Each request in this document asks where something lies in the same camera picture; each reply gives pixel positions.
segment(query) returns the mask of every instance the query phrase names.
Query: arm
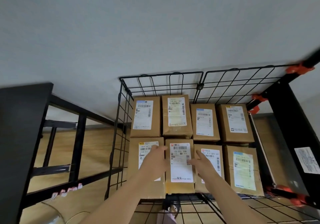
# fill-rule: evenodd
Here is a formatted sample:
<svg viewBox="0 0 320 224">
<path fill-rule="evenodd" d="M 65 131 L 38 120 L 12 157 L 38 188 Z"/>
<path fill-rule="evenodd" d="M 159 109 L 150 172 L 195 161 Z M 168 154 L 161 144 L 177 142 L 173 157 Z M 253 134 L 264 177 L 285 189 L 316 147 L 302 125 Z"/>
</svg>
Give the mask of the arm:
<svg viewBox="0 0 320 224">
<path fill-rule="evenodd" d="M 148 153 L 143 160 L 138 173 L 126 181 L 120 189 L 110 198 L 106 199 L 105 202 L 85 218 L 81 224 L 129 223 L 145 186 L 161 177 L 165 172 L 167 163 L 165 162 L 164 151 L 166 149 L 167 147 L 165 146 L 158 147 L 153 145 L 150 153 Z"/>
<path fill-rule="evenodd" d="M 227 224 L 266 224 L 215 171 L 209 159 L 197 150 L 200 159 L 191 159 L 207 190 L 214 196 Z"/>
</svg>

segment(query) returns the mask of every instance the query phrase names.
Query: shipping label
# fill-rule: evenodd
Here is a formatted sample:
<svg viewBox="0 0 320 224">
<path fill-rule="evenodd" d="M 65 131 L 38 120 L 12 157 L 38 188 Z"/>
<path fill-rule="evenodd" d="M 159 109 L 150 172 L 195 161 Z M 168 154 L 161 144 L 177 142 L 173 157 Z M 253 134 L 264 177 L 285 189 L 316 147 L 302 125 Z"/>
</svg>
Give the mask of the shipping label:
<svg viewBox="0 0 320 224">
<path fill-rule="evenodd" d="M 256 190 L 253 155 L 242 152 L 233 152 L 233 171 L 234 185 L 236 187 Z"/>
<path fill-rule="evenodd" d="M 230 132 L 248 133 L 242 106 L 226 106 Z"/>
<path fill-rule="evenodd" d="M 168 125 L 186 126 L 186 103 L 182 98 L 168 98 Z"/>
<path fill-rule="evenodd" d="M 150 152 L 151 147 L 153 145 L 159 146 L 159 142 L 158 141 L 139 142 L 139 169 L 141 167 L 143 159 Z"/>
<path fill-rule="evenodd" d="M 310 147 L 302 147 L 294 149 L 302 169 L 307 174 L 320 174 L 320 168 Z"/>
<path fill-rule="evenodd" d="M 196 134 L 201 136 L 214 136 L 212 109 L 197 109 L 196 112 Z"/>
<path fill-rule="evenodd" d="M 138 100 L 133 120 L 133 129 L 151 130 L 153 100 Z"/>
<path fill-rule="evenodd" d="M 171 182 L 193 183 L 190 143 L 170 144 Z"/>
<path fill-rule="evenodd" d="M 215 149 L 202 148 L 201 152 L 206 156 L 206 158 L 210 160 L 212 166 L 221 177 L 220 151 Z"/>
</svg>

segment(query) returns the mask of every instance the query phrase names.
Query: black wire mesh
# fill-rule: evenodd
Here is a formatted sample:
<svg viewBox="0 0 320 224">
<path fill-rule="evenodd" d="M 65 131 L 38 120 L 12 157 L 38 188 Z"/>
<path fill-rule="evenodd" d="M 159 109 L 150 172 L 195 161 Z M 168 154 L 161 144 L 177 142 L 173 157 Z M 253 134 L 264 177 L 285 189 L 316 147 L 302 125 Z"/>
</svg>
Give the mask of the black wire mesh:
<svg viewBox="0 0 320 224">
<path fill-rule="evenodd" d="M 251 95 L 261 93 L 276 82 L 290 65 L 255 68 L 233 68 L 230 70 L 186 73 L 167 73 L 121 77 L 118 95 L 110 167 L 123 167 L 121 173 L 109 178 L 106 198 L 126 181 L 127 158 L 130 140 L 130 117 L 136 96 L 160 96 L 188 94 L 191 103 L 249 103 Z M 319 223 L 315 209 L 296 207 L 288 199 L 277 197 L 255 197 L 240 195 L 267 223 Z M 222 213 L 210 194 L 173 194 L 166 201 L 181 206 L 177 223 L 226 223 Z M 163 200 L 141 200 L 130 223 L 156 223 L 157 215 L 163 213 Z"/>
</svg>

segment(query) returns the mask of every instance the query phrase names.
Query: wooden floor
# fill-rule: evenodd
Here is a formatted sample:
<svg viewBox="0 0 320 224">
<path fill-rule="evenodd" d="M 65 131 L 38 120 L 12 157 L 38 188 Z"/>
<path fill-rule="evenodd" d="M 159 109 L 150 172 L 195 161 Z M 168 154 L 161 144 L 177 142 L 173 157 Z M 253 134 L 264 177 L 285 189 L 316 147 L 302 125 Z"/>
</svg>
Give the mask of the wooden floor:
<svg viewBox="0 0 320 224">
<path fill-rule="evenodd" d="M 35 167 L 42 166 L 44 155 L 46 153 L 47 144 L 49 141 L 49 133 L 45 133 L 40 142 L 38 154 L 35 161 Z M 95 129 L 86 130 L 84 136 L 84 144 L 82 151 L 81 167 L 79 177 L 85 177 L 92 174 L 109 170 L 109 156 L 112 148 L 114 130 L 113 129 Z M 49 165 L 62 165 L 71 163 L 72 151 L 75 140 L 75 131 L 60 131 L 56 134 L 53 150 L 50 158 Z M 116 148 L 121 148 L 121 137 L 117 136 Z M 113 166 L 119 165 L 119 153 L 115 151 Z M 124 156 L 124 166 L 127 166 L 127 153 Z M 120 159 L 120 165 L 122 165 L 123 157 Z M 66 174 L 54 174 L 46 176 L 36 176 L 30 181 L 28 192 L 35 190 L 41 190 L 50 186 L 61 184 L 68 181 L 68 173 Z M 121 179 L 121 174 L 113 175 L 111 178 L 111 184 L 117 183 Z M 126 169 L 123 174 L 123 180 L 126 180 Z M 88 215 L 89 212 L 97 208 L 104 200 L 104 195 L 107 189 L 108 178 L 101 179 L 84 186 L 81 190 L 69 192 L 66 197 L 58 196 L 54 201 L 44 201 L 44 203 L 38 203 L 34 206 L 28 207 L 23 210 L 21 217 L 21 224 L 43 224 L 43 223 L 56 223 L 56 224 L 75 224 L 79 223 L 83 218 Z M 112 186 L 110 194 L 116 191 L 116 186 Z M 290 205 L 290 202 L 286 199 L 275 198 L 277 202 L 281 202 L 285 205 Z M 301 214 L 295 212 L 292 209 L 276 204 L 271 200 L 261 199 L 260 202 L 255 200 L 246 200 L 246 202 L 254 207 L 259 208 L 258 211 L 262 213 L 262 218 L 266 222 L 290 222 L 294 221 L 293 218 L 281 214 L 280 212 L 271 209 L 268 206 L 278 206 L 275 209 L 285 212 L 291 217 L 301 219 Z M 140 205 L 137 207 L 137 211 L 150 211 L 157 212 L 161 210 L 161 206 L 152 205 Z M 188 203 L 182 206 L 183 212 L 194 212 L 195 209 L 198 212 L 211 212 L 207 205 L 192 205 Z M 134 213 L 130 223 L 156 223 L 156 214 L 146 213 Z M 179 214 L 177 217 L 177 223 L 223 223 L 214 213 L 200 213 L 198 214 Z"/>
</svg>

